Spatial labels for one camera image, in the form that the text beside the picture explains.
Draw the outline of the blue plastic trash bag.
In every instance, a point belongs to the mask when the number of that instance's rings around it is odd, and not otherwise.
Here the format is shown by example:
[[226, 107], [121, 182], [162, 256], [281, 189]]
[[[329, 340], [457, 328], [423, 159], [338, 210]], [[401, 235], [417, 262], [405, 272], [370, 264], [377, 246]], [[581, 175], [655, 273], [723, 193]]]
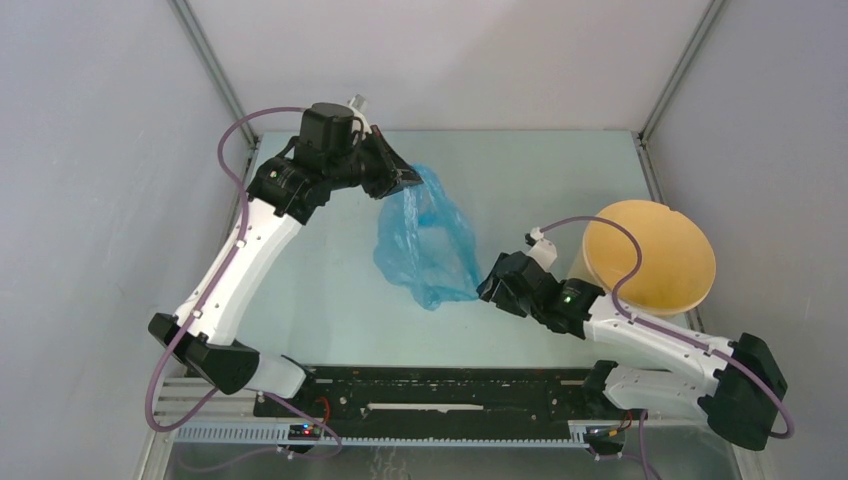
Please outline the blue plastic trash bag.
[[373, 261], [388, 283], [406, 289], [425, 310], [475, 301], [482, 274], [471, 222], [434, 170], [414, 169], [421, 182], [383, 202]]

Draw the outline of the beige plastic trash bin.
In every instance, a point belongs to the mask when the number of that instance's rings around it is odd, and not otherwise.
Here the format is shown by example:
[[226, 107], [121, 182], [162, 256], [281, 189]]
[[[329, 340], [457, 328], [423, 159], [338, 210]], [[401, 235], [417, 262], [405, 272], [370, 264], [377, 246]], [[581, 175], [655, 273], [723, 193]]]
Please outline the beige plastic trash bin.
[[[709, 294], [716, 258], [705, 233], [688, 217], [648, 200], [625, 200], [598, 216], [627, 230], [640, 246], [642, 263], [619, 291], [622, 301], [649, 314], [669, 318], [685, 313]], [[613, 226], [590, 222], [568, 271], [610, 291], [635, 266], [636, 250]]]

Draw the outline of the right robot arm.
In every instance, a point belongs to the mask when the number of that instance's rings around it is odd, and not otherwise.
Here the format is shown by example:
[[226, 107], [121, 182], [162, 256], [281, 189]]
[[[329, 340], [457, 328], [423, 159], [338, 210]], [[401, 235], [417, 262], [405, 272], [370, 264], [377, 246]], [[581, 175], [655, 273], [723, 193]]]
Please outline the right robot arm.
[[703, 420], [722, 439], [762, 451], [788, 383], [768, 344], [750, 333], [731, 340], [666, 322], [615, 303], [590, 282], [556, 279], [531, 256], [503, 253], [477, 288], [481, 300], [530, 316], [548, 330], [587, 341], [630, 346], [659, 365], [642, 371], [599, 361], [581, 392], [585, 411], [606, 418], [618, 408]]

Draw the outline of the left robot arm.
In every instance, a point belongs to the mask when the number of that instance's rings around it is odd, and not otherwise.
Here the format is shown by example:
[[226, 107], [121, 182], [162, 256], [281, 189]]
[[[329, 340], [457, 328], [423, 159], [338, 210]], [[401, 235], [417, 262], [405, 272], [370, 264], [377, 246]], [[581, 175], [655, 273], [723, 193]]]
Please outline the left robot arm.
[[307, 373], [283, 355], [261, 353], [237, 339], [246, 307], [273, 262], [335, 190], [360, 187], [373, 199], [422, 182], [364, 115], [365, 99], [319, 102], [302, 110], [297, 135], [262, 163], [242, 189], [236, 225], [195, 291], [149, 333], [183, 365], [223, 394], [271, 393], [292, 416], [316, 403]]

